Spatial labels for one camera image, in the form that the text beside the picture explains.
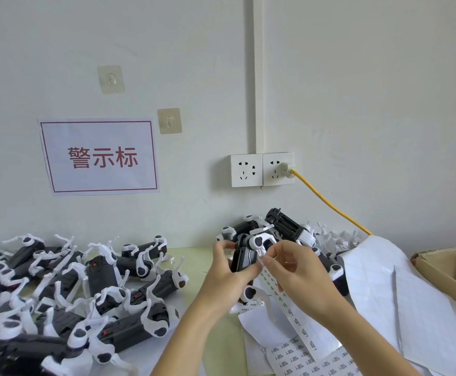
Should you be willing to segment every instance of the yellow power cable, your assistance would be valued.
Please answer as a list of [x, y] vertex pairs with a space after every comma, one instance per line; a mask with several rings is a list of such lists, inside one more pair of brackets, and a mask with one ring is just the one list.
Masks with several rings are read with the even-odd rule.
[[346, 220], [352, 222], [353, 224], [355, 224], [357, 227], [359, 227], [361, 230], [363, 230], [365, 233], [367, 234], [372, 234], [371, 231], [369, 231], [367, 228], [361, 226], [359, 223], [357, 223], [355, 220], [353, 220], [352, 218], [350, 218], [350, 216], [348, 216], [347, 214], [345, 214], [344, 212], [338, 210], [336, 207], [334, 207], [330, 201], [328, 201], [327, 199], [325, 199], [325, 197], [322, 196], [322, 194], [320, 194], [311, 184], [310, 182], [308, 182], [305, 178], [303, 178], [303, 176], [298, 173], [296, 170], [292, 169], [290, 171], [291, 174], [294, 174], [296, 177], [298, 177], [301, 182], [303, 182], [304, 184], [306, 184], [308, 186], [308, 188], [310, 190], [313, 191], [313, 193], [315, 195], [317, 195], [319, 197], [319, 199], [321, 201], [323, 201], [326, 205], [328, 205], [329, 207], [331, 207], [333, 210], [335, 210], [338, 214], [340, 214], [342, 217], [344, 217]]

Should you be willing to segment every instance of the printed paper sign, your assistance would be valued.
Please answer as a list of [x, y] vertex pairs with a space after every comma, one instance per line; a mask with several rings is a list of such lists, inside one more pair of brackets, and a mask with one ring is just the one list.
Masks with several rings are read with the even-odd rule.
[[54, 195], [158, 192], [151, 119], [38, 123]]

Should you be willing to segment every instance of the right hand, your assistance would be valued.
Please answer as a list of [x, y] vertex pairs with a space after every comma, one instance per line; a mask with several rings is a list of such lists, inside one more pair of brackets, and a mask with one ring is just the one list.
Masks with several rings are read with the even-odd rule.
[[304, 313], [326, 325], [345, 299], [329, 278], [312, 248], [287, 240], [271, 246], [262, 263]]

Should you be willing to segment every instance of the forearm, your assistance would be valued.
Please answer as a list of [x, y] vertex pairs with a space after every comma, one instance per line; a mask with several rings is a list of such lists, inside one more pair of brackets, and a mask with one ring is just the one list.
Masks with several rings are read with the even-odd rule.
[[207, 336], [215, 320], [194, 301], [158, 360], [151, 376], [197, 376]]
[[419, 375], [348, 302], [338, 306], [326, 327], [343, 344], [364, 376]]

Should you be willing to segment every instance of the hand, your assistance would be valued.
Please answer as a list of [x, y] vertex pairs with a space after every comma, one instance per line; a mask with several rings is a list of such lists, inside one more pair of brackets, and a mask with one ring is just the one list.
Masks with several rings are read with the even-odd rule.
[[232, 273], [224, 248], [234, 249], [235, 243], [219, 241], [212, 247], [212, 265], [207, 272], [194, 303], [201, 304], [214, 321], [230, 311], [247, 283], [258, 276], [262, 265], [256, 263], [243, 271]]
[[284, 240], [269, 248], [262, 263], [277, 279], [279, 290], [324, 326], [345, 303], [312, 248]]

